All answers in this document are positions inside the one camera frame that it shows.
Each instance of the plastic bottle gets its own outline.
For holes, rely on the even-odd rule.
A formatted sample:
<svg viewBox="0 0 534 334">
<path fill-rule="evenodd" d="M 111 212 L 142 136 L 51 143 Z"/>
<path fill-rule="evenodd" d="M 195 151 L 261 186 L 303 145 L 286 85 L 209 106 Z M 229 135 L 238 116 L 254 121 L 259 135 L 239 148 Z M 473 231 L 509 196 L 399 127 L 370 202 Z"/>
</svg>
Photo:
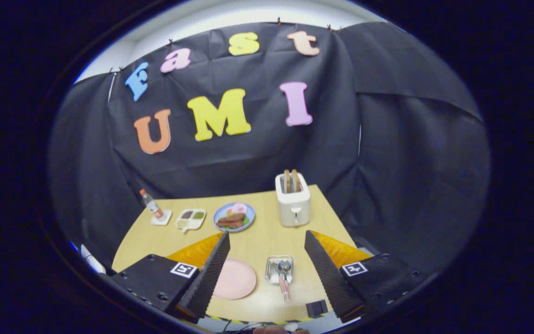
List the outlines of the plastic bottle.
<svg viewBox="0 0 534 334">
<path fill-rule="evenodd" d="M 140 190 L 140 195 L 141 198 L 144 200 L 144 204 L 146 204 L 146 207 L 150 209 L 150 211 L 152 211 L 154 217 L 156 217 L 157 220 L 164 221 L 166 220 L 166 218 L 168 218 L 168 216 L 164 214 L 158 204 L 155 203 L 154 197 L 148 194 L 145 189 Z"/>
</svg>

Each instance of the sausage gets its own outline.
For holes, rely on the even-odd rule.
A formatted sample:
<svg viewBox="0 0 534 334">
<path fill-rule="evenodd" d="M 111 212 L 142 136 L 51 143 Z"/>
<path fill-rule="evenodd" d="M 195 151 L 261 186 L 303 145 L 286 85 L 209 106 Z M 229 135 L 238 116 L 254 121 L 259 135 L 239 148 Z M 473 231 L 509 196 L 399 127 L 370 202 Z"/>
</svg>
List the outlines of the sausage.
<svg viewBox="0 0 534 334">
<path fill-rule="evenodd" d="M 237 222 L 237 221 L 242 221 L 244 220 L 244 216 L 246 216 L 244 213 L 237 213 L 237 214 L 233 214 L 229 217 L 224 217 L 224 218 L 220 218 L 218 220 L 218 223 L 225 223 L 225 222 Z"/>
<path fill-rule="evenodd" d="M 242 227 L 243 223 L 242 220 L 237 220 L 235 222 L 218 222 L 218 227 L 229 227 L 229 228 L 239 228 Z"/>
</svg>

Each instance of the black cloth backdrop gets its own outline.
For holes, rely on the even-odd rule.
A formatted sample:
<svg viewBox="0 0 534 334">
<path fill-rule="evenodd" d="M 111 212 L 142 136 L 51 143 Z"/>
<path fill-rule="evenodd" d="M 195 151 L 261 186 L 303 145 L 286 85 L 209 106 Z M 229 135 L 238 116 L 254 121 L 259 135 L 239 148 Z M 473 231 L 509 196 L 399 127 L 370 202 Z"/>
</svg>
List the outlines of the black cloth backdrop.
<svg viewBox="0 0 534 334">
<path fill-rule="evenodd" d="M 315 57 L 286 36 L 316 36 Z M 229 53 L 229 37 L 255 32 L 260 49 Z M 191 49 L 186 68 L 162 73 L 165 56 Z M 149 63 L 136 102 L 125 80 Z M 310 125 L 289 127 L 279 86 L 305 82 Z M 187 102 L 246 91 L 252 129 L 196 141 Z M 170 109 L 170 145 L 140 148 L 134 122 Z M 50 150 L 58 220 L 110 268 L 140 214 L 139 190 L 159 199 L 274 189 L 296 168 L 317 184 L 359 244 L 428 272 L 456 256 L 477 224 L 489 181 L 487 136 L 466 86 L 433 51 L 388 23 L 342 29 L 273 23 L 203 32 L 145 55 L 121 72 L 76 83 L 59 111 Z"/>
</svg>

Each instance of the letter m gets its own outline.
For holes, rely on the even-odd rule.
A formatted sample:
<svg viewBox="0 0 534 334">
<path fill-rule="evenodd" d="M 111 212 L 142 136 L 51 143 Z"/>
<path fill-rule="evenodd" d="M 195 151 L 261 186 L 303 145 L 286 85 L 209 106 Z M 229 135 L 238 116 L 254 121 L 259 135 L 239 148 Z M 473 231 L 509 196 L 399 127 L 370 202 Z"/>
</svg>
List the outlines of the letter m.
<svg viewBox="0 0 534 334">
<path fill-rule="evenodd" d="M 217 109 L 207 97 L 200 96 L 191 99 L 187 103 L 187 107 L 193 110 L 195 116 L 197 125 L 195 140 L 203 141 L 212 138 L 213 133 L 207 128 L 208 125 L 218 137 L 221 137 L 224 133 L 226 120 L 228 120 L 226 133 L 229 135 L 239 135 L 250 131 L 250 124 L 246 123 L 242 107 L 244 95 L 244 89 L 227 90 L 222 96 L 220 107 Z"/>
</svg>

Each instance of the foam letter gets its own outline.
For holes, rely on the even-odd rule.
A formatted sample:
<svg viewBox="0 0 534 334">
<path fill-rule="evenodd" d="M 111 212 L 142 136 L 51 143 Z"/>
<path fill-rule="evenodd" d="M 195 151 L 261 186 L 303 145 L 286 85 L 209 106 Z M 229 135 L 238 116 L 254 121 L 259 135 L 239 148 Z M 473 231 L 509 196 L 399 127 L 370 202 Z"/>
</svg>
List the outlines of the foam letter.
<svg viewBox="0 0 534 334">
<path fill-rule="evenodd" d="M 220 107 L 217 109 L 207 97 L 200 96 L 191 99 L 187 103 L 187 107 L 193 110 L 197 124 L 195 140 L 203 141 L 212 138 L 213 133 L 207 129 L 207 125 L 218 137 L 222 136 L 226 120 L 228 120 L 226 133 L 229 135 L 239 135 L 250 131 L 250 124 L 246 123 L 242 108 L 242 98 L 245 94 L 244 89 L 240 88 L 227 90 L 222 96 Z"/>
<path fill-rule="evenodd" d="M 259 50 L 259 42 L 257 42 L 257 36 L 254 32 L 241 32 L 231 36 L 229 43 L 229 51 L 233 56 L 250 55 Z"/>
<path fill-rule="evenodd" d="M 304 98 L 306 87 L 308 87 L 307 84 L 299 82 L 282 83 L 280 85 L 280 90 L 286 94 L 286 100 L 288 100 L 289 115 L 286 118 L 286 124 L 289 127 L 312 123 L 312 116 L 306 111 Z"/>
<path fill-rule="evenodd" d="M 159 154 L 170 145 L 170 127 L 168 125 L 168 116 L 170 115 L 170 109 L 160 110 L 155 113 L 154 118 L 159 123 L 159 141 L 152 141 L 150 137 L 150 124 L 151 118 L 149 116 L 140 118 L 133 123 L 133 126 L 137 129 L 137 139 L 140 140 L 141 149 L 147 154 Z"/>
<path fill-rule="evenodd" d="M 166 61 L 162 64 L 159 70 L 163 73 L 172 72 L 173 70 L 182 70 L 191 63 L 189 55 L 191 55 L 191 49 L 188 49 L 187 47 L 172 51 L 166 56 Z"/>
<path fill-rule="evenodd" d="M 148 68 L 148 63 L 143 62 L 138 66 L 133 73 L 125 80 L 125 85 L 128 85 L 133 91 L 133 101 L 140 99 L 140 96 L 148 89 L 148 84 L 143 83 L 148 80 L 148 74 L 145 69 Z"/>
<path fill-rule="evenodd" d="M 316 42 L 316 37 L 308 36 L 306 32 L 292 32 L 288 38 L 294 40 L 296 50 L 305 56 L 316 56 L 320 52 L 318 47 L 310 45 L 310 42 Z"/>
</svg>

